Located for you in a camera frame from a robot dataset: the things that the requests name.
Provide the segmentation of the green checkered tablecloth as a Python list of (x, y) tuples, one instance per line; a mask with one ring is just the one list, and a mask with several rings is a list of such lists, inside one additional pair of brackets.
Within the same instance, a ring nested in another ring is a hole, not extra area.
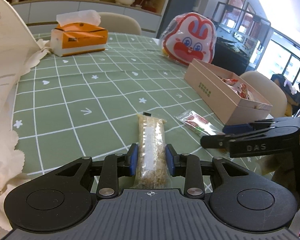
[(46, 55), (21, 77), (15, 91), (13, 129), (31, 178), (83, 156), (102, 160), (138, 142), (138, 115), (165, 120), (165, 140), (178, 153), (227, 158), (205, 150), (177, 116), (193, 110), (217, 129), (222, 122), (186, 83), (186, 68), (161, 55), (152, 38), (110, 34), (104, 51)]

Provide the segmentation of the orange tissue box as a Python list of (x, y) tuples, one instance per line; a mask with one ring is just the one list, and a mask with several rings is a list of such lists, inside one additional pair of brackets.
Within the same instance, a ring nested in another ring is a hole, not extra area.
[(50, 48), (59, 57), (103, 51), (108, 31), (100, 27), (101, 16), (94, 10), (69, 12), (56, 16)]

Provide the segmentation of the beige chair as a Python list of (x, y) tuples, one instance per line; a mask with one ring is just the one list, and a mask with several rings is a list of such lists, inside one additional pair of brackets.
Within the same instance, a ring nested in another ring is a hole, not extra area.
[(101, 18), (100, 27), (109, 32), (141, 35), (139, 23), (129, 16), (113, 12), (99, 12), (99, 15)]
[(285, 116), (287, 98), (275, 82), (257, 71), (245, 72), (240, 77), (270, 102), (272, 105), (270, 114), (274, 118)]

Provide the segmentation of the red white snack packet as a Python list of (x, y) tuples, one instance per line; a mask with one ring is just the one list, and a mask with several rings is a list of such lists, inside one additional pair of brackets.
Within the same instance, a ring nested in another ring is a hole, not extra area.
[(240, 83), (238, 79), (219, 78), (241, 98), (254, 101), (254, 96), (245, 83)]

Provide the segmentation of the pink cardboard box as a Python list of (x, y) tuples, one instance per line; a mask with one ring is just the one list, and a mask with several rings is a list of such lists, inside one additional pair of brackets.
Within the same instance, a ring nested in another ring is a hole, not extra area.
[[(185, 73), (185, 81), (197, 92), (224, 125), (240, 125), (265, 119), (272, 105), (249, 83), (235, 73), (203, 61), (193, 60)], [(245, 99), (227, 85), (224, 79), (246, 85), (252, 99)]]

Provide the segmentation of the beige chair back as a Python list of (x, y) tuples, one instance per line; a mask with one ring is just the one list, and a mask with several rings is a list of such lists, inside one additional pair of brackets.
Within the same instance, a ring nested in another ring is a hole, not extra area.
[(141, 35), (139, 23), (129, 16), (113, 12), (99, 12), (99, 15), (101, 18), (100, 27), (109, 32)]

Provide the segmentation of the beige chair right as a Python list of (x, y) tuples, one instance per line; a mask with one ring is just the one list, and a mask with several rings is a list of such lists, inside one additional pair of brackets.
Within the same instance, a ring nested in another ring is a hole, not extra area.
[(270, 102), (272, 105), (270, 114), (274, 118), (285, 116), (287, 98), (275, 82), (257, 71), (245, 72), (240, 77)]

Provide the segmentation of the small red green snack packet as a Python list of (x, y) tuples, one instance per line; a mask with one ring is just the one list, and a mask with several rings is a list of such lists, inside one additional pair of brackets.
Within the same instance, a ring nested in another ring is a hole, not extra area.
[(220, 129), (213, 126), (211, 122), (209, 122), (193, 110), (184, 111), (183, 113), (176, 116), (176, 119), (201, 137), (205, 135), (224, 134)]

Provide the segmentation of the long oat bar packet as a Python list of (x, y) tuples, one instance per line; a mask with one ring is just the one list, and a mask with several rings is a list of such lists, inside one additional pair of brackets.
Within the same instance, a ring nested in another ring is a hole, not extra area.
[(149, 113), (138, 115), (139, 149), (133, 187), (164, 189), (171, 186), (165, 152), (165, 120)]

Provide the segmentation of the beige cloth bag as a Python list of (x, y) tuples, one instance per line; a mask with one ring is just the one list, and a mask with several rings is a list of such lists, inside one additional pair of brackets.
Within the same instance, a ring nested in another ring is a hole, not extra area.
[(4, 200), (15, 187), (28, 181), (22, 173), (25, 155), (16, 149), (19, 137), (12, 129), (15, 85), (49, 52), (47, 42), (35, 40), (6, 0), (0, 0), (0, 236), (11, 231)]

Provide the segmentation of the black glass display cabinet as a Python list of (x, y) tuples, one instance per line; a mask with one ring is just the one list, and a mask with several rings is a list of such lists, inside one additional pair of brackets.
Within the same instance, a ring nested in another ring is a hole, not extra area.
[(212, 64), (243, 74), (255, 69), (271, 23), (253, 10), (218, 2), (211, 18), (217, 30)]

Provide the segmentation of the rabbit face snack bag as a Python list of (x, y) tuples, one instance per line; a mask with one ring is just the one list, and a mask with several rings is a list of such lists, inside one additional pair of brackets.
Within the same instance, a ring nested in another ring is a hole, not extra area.
[(160, 35), (159, 46), (170, 60), (189, 65), (194, 59), (211, 63), (217, 31), (211, 20), (196, 12), (175, 16)]

